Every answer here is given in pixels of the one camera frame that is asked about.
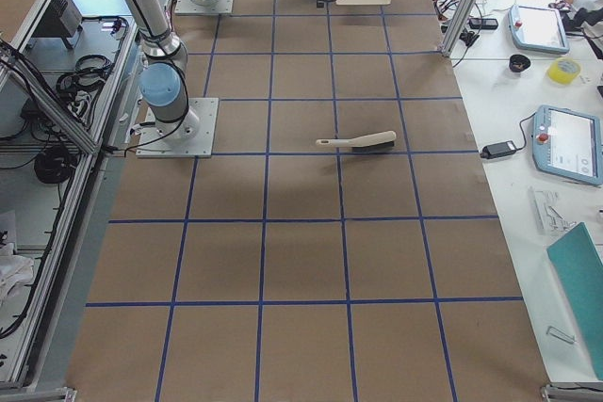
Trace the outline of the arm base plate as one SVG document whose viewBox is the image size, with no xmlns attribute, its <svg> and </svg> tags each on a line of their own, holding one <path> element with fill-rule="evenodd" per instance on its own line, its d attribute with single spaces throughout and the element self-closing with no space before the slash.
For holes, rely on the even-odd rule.
<svg viewBox="0 0 603 402">
<path fill-rule="evenodd" d="M 154 125 L 141 132 L 141 146 L 136 156 L 141 158 L 202 157 L 212 155 L 215 128 L 219 111 L 218 98 L 190 98 L 189 111 L 183 123 L 157 122 L 150 107 L 145 120 Z"/>
<path fill-rule="evenodd" d="M 176 15 L 214 16 L 231 14 L 234 0 L 177 0 Z"/>
</svg>

